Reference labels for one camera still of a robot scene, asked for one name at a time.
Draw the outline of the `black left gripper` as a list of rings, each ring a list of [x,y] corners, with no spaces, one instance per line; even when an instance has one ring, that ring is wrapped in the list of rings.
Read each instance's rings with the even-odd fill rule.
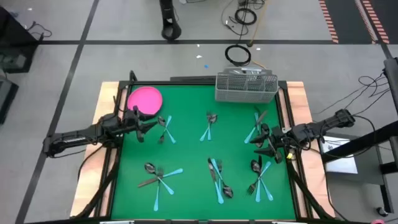
[[[124,124],[126,126],[132,126],[132,130],[136,132],[137,140],[139,142],[144,142],[144,135],[158,124],[158,122],[141,123],[140,120],[150,120],[154,117],[154,114],[143,114],[139,111],[137,106],[133,106],[132,110],[127,110],[125,112]]]

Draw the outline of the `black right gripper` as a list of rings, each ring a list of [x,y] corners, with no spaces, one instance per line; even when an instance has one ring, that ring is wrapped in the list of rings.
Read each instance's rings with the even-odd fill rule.
[[[285,148],[288,146],[288,141],[285,138],[282,130],[275,126],[272,129],[268,127],[267,124],[261,124],[262,134],[265,135],[257,135],[254,139],[250,140],[250,143],[263,143],[265,140],[268,142],[268,146],[262,149],[256,149],[254,152],[257,154],[266,155],[269,157],[273,157],[277,164],[280,164],[283,160],[282,153],[278,150],[278,148]]]

